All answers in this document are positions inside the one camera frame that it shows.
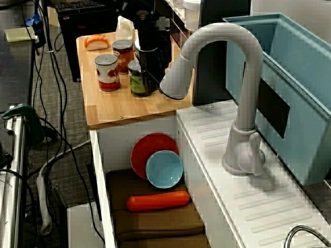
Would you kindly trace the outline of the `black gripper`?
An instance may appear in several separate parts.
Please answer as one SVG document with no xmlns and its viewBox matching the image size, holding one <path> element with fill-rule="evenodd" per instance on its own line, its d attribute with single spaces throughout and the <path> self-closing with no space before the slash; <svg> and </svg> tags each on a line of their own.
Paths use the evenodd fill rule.
<svg viewBox="0 0 331 248">
<path fill-rule="evenodd" d="M 138 30 L 140 49 L 144 51 L 155 50 L 158 54 L 159 63 L 154 63 L 155 83 L 144 65 L 140 63 L 144 94 L 151 95 L 153 91 L 158 91 L 165 76 L 166 69 L 162 67 L 168 67 L 172 60 L 170 19 L 159 16 L 152 11 L 140 10 L 136 13 L 134 25 Z"/>
</svg>

